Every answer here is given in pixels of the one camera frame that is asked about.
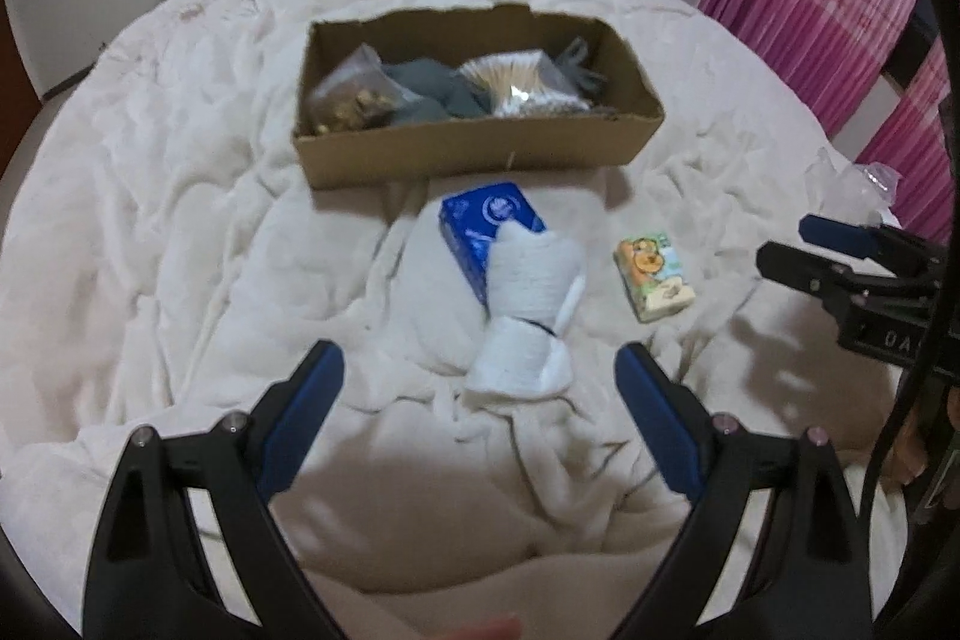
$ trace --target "blue gripper pad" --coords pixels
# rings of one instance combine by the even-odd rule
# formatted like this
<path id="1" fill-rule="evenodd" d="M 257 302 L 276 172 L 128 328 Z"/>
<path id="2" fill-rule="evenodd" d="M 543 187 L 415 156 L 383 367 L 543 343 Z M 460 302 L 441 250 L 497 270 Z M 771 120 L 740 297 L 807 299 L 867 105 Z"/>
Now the blue gripper pad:
<path id="1" fill-rule="evenodd" d="M 258 414 L 275 420 L 258 448 L 256 489 L 265 503 L 293 485 L 343 386 L 343 351 L 332 342 L 318 342 L 290 380 L 271 386 L 254 408 L 254 424 Z"/>
<path id="2" fill-rule="evenodd" d="M 869 229 L 851 226 L 838 220 L 807 215 L 800 220 L 800 237 L 804 242 L 826 247 L 851 258 L 875 258 L 880 249 Z"/>
<path id="3" fill-rule="evenodd" d="M 667 399 L 664 393 L 667 389 L 661 389 L 662 384 L 671 384 L 670 380 L 662 374 L 653 357 L 647 354 L 646 359 L 651 366 L 645 365 L 630 346 L 620 348 L 613 365 L 616 389 L 653 454 L 666 485 L 696 503 L 707 485 L 701 469 L 700 449 Z M 691 393 L 683 386 L 677 386 L 677 389 Z"/>

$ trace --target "cartoon character print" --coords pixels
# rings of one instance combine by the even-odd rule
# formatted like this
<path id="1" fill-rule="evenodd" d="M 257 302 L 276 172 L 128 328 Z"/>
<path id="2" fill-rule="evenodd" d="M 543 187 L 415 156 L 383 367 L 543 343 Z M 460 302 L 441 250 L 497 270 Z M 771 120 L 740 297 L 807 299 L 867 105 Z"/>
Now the cartoon character print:
<path id="1" fill-rule="evenodd" d="M 631 260 L 631 282 L 642 289 L 659 285 L 656 274 L 666 263 L 659 245 L 653 239 L 635 239 L 633 242 L 621 242 L 620 246 L 623 257 Z"/>

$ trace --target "gray cloth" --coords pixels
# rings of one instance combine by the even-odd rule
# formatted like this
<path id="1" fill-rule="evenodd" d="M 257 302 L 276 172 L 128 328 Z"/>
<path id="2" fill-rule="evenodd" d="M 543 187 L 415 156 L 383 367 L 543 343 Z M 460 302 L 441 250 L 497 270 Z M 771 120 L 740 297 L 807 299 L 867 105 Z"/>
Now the gray cloth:
<path id="1" fill-rule="evenodd" d="M 607 78 L 584 67 L 588 56 L 587 42 L 582 36 L 578 36 L 553 62 L 580 95 L 595 98 L 607 87 Z"/>
<path id="2" fill-rule="evenodd" d="M 408 125 L 418 122 L 448 121 L 450 112 L 443 109 L 443 105 L 433 98 L 419 98 L 411 104 L 400 107 L 390 114 L 388 124 Z"/>
<path id="3" fill-rule="evenodd" d="M 493 109 L 490 94 L 476 87 L 461 73 L 453 68 L 443 66 L 440 61 L 432 58 L 418 58 L 399 64 L 384 64 L 383 71 L 387 77 L 400 83 L 407 90 L 421 95 L 428 101 L 418 101 L 410 107 L 394 113 L 391 124 L 413 122 L 422 118 L 425 121 L 435 121 L 437 106 L 440 106 L 446 116 L 453 118 L 481 118 L 489 115 Z"/>

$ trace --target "blue tissue box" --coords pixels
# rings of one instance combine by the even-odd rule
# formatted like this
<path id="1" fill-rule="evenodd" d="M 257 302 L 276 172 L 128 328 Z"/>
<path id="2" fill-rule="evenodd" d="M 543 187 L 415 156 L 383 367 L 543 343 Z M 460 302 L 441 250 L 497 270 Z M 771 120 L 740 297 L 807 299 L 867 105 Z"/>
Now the blue tissue box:
<path id="1" fill-rule="evenodd" d="M 467 282 L 487 304 L 487 254 L 501 223 L 517 220 L 539 234 L 546 226 L 514 183 L 496 183 L 449 196 L 440 205 L 440 232 Z"/>

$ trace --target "tissue pack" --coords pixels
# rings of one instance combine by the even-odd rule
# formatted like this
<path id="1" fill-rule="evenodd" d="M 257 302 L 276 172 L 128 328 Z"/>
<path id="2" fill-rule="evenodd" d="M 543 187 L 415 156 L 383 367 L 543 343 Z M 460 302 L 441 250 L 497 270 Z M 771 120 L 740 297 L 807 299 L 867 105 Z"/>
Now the tissue pack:
<path id="1" fill-rule="evenodd" d="M 613 258 L 637 318 L 644 323 L 672 316 L 696 298 L 666 234 L 624 239 Z"/>
<path id="2" fill-rule="evenodd" d="M 467 277 L 476 297 L 487 304 L 487 254 L 496 232 L 507 220 L 539 234 L 544 222 L 514 183 L 496 183 L 440 204 L 440 232 Z"/>

